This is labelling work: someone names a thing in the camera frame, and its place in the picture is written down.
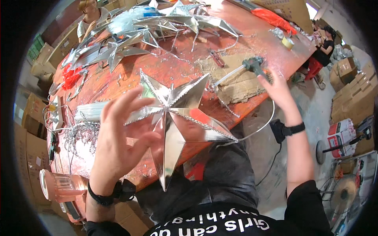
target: black t-shirt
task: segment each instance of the black t-shirt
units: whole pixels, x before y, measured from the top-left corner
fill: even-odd
[[[88,221],[89,236],[130,234],[114,222]],[[229,203],[198,205],[158,224],[145,236],[220,236],[220,235],[321,235],[331,236],[322,199],[315,181],[310,180],[293,190],[287,201],[285,219],[276,221],[260,215],[253,208]]]
[[[335,49],[335,42],[332,40],[326,40],[324,41],[323,48],[327,49],[329,46],[332,47],[332,51],[328,54],[325,54],[320,48],[318,48],[312,56],[320,62],[323,66],[327,66],[330,62],[331,55],[333,53],[333,50]]]

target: red table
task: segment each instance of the red table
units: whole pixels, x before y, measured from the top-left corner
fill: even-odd
[[[266,57],[268,67],[276,70],[286,78],[291,76],[315,51],[315,45],[301,34],[298,34],[298,38],[293,37],[294,47],[289,51],[281,44],[278,38],[268,31],[269,29],[273,29],[274,26],[227,1],[214,1],[214,4],[208,7],[207,11],[211,16],[226,20],[244,34],[243,37],[239,38],[239,42],[235,47],[226,51],[227,54],[254,53],[264,56]],[[107,37],[107,35],[108,32],[103,32],[98,37],[97,41]],[[182,59],[189,60],[190,62],[184,62],[176,59],[169,53],[166,54],[165,50],[171,50],[173,38],[170,38],[166,42],[159,41],[159,45],[165,50],[144,46],[144,49],[150,50],[159,56],[147,54],[125,57],[111,74],[108,69],[109,67],[99,70],[98,65],[90,66],[88,73],[90,76],[89,79],[85,82],[77,98],[72,101],[66,102],[66,99],[69,92],[74,93],[74,88],[68,91],[60,90],[57,92],[56,96],[63,97],[62,101],[64,104],[68,105],[73,112],[78,105],[87,103],[89,99],[89,102],[115,99],[123,92],[139,84],[140,68],[165,86],[169,87],[171,83],[174,83],[176,87],[203,75],[198,64],[194,62],[198,59],[206,59],[209,55],[207,51],[208,48],[217,50],[231,46],[235,42],[235,37],[226,33],[221,33],[221,37],[217,37],[201,32],[200,37],[207,39],[207,42],[196,41],[194,51],[191,52],[194,36],[195,34],[193,32],[180,35],[175,43],[176,50],[173,51],[175,55]],[[119,74],[121,74],[123,78],[123,80],[119,81],[120,86],[117,84]],[[61,69],[56,71],[54,82],[63,82]],[[199,108],[230,129],[260,105],[267,97],[268,95],[264,93],[250,98],[246,103],[231,105],[230,108],[236,114],[239,114],[240,118],[232,115],[225,108],[222,108],[215,94],[209,91],[205,91]],[[63,108],[63,112],[65,113],[65,121],[67,121],[67,110]],[[68,154],[67,150],[64,148],[64,142],[64,134],[59,135],[60,152],[56,156],[55,161],[51,164],[51,169],[53,172],[68,174],[69,160],[72,158],[73,154]],[[186,145],[178,164],[183,164],[208,145],[210,145],[210,143],[190,143]],[[89,145],[83,145],[81,142],[78,142],[76,147],[79,156],[73,158],[71,166],[72,174],[89,177],[95,157],[89,152]],[[158,179],[149,152],[143,156],[140,163],[125,177],[137,186],[137,191]]]

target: wrist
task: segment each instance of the wrist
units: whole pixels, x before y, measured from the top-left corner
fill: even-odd
[[[118,179],[104,178],[103,176],[97,178],[95,175],[91,175],[89,183],[94,194],[100,196],[110,196],[113,193],[114,187]]]
[[[302,116],[301,116],[296,104],[294,104],[290,107],[287,107],[285,110],[283,109],[283,113],[285,115],[285,126],[286,127],[292,127],[292,126],[300,125],[303,122]]]

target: red plastic bag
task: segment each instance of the red plastic bag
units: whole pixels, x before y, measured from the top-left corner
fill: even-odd
[[[297,31],[291,27],[289,22],[287,22],[285,19],[283,19],[281,16],[277,15],[276,13],[262,8],[256,8],[255,10],[251,10],[252,14],[257,16],[258,18],[263,19],[264,21],[268,22],[271,25],[274,25],[276,27],[279,27],[281,29],[286,30],[286,32],[290,33],[292,35],[297,34]]]
[[[63,81],[65,82],[62,86],[63,90],[69,90],[74,87],[76,82],[80,78],[79,71],[81,71],[80,68],[76,68],[75,70],[68,70],[71,67],[71,63],[66,65],[63,69]]]

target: hand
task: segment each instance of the hand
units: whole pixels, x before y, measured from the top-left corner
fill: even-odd
[[[269,70],[269,72],[273,76],[272,85],[262,75],[259,75],[257,78],[269,94],[270,98],[272,98],[284,112],[289,112],[293,107],[297,108],[295,101],[291,96],[286,79],[283,76],[277,75],[273,70]]]
[[[96,27],[96,21],[94,20],[94,21],[92,21],[90,24],[89,24],[89,26],[88,26],[88,29],[87,29],[87,31],[85,32],[86,34],[89,34],[95,27]]]
[[[110,196],[119,178],[130,172],[150,145],[160,135],[147,131],[139,136],[134,146],[126,144],[124,124],[130,113],[152,104],[154,99],[138,99],[142,87],[110,101],[101,112],[101,127],[97,140],[96,157],[90,176],[91,189],[96,195]]]

